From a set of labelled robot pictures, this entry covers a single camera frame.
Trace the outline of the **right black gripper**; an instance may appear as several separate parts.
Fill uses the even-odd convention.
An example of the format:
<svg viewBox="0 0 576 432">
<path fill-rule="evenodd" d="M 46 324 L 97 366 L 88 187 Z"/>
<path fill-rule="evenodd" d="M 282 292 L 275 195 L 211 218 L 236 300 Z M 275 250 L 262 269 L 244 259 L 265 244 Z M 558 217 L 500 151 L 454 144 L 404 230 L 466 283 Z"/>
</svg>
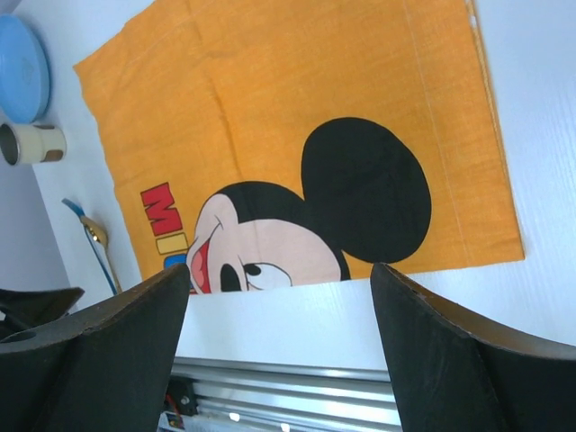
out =
<svg viewBox="0 0 576 432">
<path fill-rule="evenodd" d="M 1 429 L 156 430 L 189 291 L 172 265 L 66 316 L 82 288 L 2 289 Z"/>
</svg>

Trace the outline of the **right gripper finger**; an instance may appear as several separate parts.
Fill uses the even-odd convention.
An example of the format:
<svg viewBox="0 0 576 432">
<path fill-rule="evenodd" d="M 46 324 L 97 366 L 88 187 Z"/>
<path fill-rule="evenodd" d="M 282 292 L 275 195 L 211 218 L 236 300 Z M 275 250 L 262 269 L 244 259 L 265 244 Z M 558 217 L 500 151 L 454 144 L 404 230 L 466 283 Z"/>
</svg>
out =
<svg viewBox="0 0 576 432">
<path fill-rule="evenodd" d="M 388 265 L 370 285 L 405 431 L 573 431 L 575 348 L 449 301 Z"/>
</svg>

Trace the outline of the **gold metal spoon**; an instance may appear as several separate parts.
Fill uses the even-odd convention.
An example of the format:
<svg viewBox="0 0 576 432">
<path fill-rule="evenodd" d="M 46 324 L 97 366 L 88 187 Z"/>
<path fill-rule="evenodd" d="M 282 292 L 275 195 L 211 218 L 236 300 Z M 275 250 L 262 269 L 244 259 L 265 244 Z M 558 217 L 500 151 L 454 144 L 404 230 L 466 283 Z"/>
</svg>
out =
<svg viewBox="0 0 576 432">
<path fill-rule="evenodd" d="M 107 231 L 104 227 L 85 215 L 80 217 L 80 221 L 85 229 L 85 234 L 91 244 L 96 259 L 111 287 L 112 294 L 117 295 L 121 293 L 122 288 L 110 257 Z"/>
</svg>

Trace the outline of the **orange Mickey Mouse placemat cloth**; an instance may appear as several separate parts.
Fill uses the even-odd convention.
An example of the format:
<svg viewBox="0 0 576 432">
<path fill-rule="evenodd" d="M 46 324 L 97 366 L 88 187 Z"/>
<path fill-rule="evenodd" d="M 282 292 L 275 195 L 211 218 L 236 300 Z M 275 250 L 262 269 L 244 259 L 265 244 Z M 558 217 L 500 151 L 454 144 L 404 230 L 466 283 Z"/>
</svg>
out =
<svg viewBox="0 0 576 432">
<path fill-rule="evenodd" d="M 195 293 L 518 261 L 472 1 L 156 1 L 76 65 L 139 273 Z"/>
</svg>

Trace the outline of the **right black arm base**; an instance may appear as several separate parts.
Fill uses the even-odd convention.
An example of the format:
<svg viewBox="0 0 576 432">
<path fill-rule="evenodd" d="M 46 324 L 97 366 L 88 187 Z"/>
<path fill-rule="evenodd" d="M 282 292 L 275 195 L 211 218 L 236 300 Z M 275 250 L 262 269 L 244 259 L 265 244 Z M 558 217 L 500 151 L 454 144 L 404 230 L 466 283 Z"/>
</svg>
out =
<svg viewBox="0 0 576 432">
<path fill-rule="evenodd" d="M 198 403 L 194 392 L 194 380 L 171 375 L 166 388 L 165 407 L 180 416 L 197 415 Z"/>
</svg>

